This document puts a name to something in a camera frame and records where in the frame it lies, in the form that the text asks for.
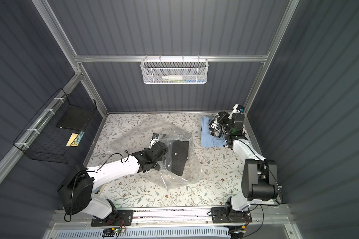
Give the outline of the black white checked shirt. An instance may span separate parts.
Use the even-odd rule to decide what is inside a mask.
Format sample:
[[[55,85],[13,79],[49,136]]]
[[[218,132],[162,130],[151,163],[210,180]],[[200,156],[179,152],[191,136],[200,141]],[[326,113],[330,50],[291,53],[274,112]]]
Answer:
[[[224,128],[229,124],[229,114],[227,112],[217,113],[208,123],[212,136],[221,137]]]

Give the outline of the light blue shirt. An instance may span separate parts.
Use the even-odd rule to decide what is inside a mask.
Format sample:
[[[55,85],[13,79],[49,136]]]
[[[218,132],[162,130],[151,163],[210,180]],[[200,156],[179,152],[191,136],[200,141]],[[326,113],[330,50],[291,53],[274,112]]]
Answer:
[[[226,140],[223,138],[215,137],[211,135],[209,130],[210,118],[203,116],[201,118],[201,146],[202,147],[225,147],[227,145]]]

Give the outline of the clear plastic vacuum bag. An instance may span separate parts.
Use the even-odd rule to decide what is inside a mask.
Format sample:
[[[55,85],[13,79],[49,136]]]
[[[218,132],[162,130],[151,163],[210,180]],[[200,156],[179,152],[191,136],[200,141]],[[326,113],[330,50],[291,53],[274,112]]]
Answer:
[[[161,167],[159,171],[151,169],[137,174],[141,178],[147,179],[166,189],[174,189],[197,183],[202,176],[202,166],[194,152],[192,135],[159,116],[148,116],[138,120],[137,124],[129,131],[112,140],[107,148],[111,152],[121,153],[124,157],[127,157],[127,154],[141,151],[144,148],[150,148],[149,144],[153,133],[159,134],[159,141],[168,147],[168,152],[164,155],[162,161],[158,162]],[[171,172],[171,153],[175,140],[189,141],[188,160],[182,176],[177,176]]]

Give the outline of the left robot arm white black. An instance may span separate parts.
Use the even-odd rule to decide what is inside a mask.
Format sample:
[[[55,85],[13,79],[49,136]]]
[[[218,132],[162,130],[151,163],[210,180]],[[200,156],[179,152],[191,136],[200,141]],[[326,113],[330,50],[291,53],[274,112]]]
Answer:
[[[105,219],[116,213],[116,207],[110,200],[98,197],[94,190],[110,181],[124,176],[159,169],[158,162],[168,152],[163,142],[156,142],[150,148],[127,154],[119,161],[101,166],[75,166],[63,179],[57,193],[62,202],[65,214],[72,216],[86,213],[100,219]]]

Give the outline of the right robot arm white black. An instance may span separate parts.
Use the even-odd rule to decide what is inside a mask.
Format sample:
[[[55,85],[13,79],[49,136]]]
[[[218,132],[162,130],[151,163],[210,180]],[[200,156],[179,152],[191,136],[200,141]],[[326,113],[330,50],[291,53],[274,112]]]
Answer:
[[[220,126],[227,147],[232,149],[243,161],[241,191],[226,202],[228,214],[245,212],[252,205],[265,205],[276,200],[280,191],[277,184],[277,167],[273,160],[267,161],[248,143],[243,128],[244,115],[223,112]]]

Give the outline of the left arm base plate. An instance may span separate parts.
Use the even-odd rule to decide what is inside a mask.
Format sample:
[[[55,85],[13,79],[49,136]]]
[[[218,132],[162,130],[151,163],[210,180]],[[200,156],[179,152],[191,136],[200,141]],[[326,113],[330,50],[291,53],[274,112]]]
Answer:
[[[117,213],[111,213],[105,219],[93,216],[92,227],[120,227],[130,226],[133,220],[133,210],[118,210]]]

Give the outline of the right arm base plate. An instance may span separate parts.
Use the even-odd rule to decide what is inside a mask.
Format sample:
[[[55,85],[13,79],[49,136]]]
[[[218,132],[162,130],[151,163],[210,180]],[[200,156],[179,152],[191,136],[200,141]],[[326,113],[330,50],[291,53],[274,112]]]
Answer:
[[[252,222],[252,217],[248,212],[228,211],[224,207],[213,207],[208,213],[212,217],[214,224],[224,223],[242,223],[249,224]]]

